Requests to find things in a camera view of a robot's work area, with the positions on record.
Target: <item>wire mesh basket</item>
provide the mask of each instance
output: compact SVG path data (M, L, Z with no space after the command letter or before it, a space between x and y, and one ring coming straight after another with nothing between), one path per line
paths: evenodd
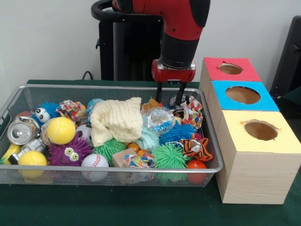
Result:
M162 103L168 105L178 89L165 88L162 90ZM21 166L21 165L0 165L1 184L52 184L52 185L99 185L99 186L199 186L205 187L214 173L223 168L223 160L216 134L213 128L206 99L197 89L186 89L185 94L194 96L203 105L204 121L202 133L209 138L208 152L214 159L206 162L207 169L136 169L136 168L115 168L115 167L69 167L69 166ZM35 111L38 106L45 102L59 103L62 100L70 99L80 101L87 105L93 98L104 100L117 99L127 100L131 97L141 97L142 103L155 97L155 88L138 87L99 87L99 86L63 86L63 85L24 85L15 89L3 108L0 110L0 157L9 148L10 142L7 138L8 125L22 111ZM36 179L25 179L20 173L22 170L42 170L42 176ZM97 182L87 181L83 172L90 171L93 174L106 177ZM188 180L188 174L201 177L198 184ZM146 175L152 178L148 181L138 182ZM131 183L121 183L120 177L136 178Z

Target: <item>googly eyes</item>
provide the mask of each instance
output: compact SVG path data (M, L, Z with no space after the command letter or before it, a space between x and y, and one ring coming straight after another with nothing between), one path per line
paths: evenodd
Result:
M79 159L79 154L74 152L73 148L67 147L64 154L69 157L70 161L77 161Z
M50 114L41 107L36 110L35 115L42 123L45 123L50 119Z

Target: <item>green table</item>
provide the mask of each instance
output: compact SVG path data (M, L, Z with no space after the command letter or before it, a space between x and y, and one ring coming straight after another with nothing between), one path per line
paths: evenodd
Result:
M33 84L154 86L149 82L29 81ZM197 83L189 85L197 88ZM205 188L0 185L2 225L300 225L301 175L284 205L222 204Z

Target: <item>box stack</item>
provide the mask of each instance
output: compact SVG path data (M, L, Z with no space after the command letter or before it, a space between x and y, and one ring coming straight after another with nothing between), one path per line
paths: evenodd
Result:
M205 58L205 94L224 168L223 203L282 204L301 164L301 144L248 59Z

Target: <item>cream knitted cloth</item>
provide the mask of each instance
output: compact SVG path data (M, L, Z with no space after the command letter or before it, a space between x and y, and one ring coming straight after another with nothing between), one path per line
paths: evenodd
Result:
M141 136L142 116L140 97L126 101L106 100L98 103L91 114L91 138L94 147L115 138L121 142L133 142Z

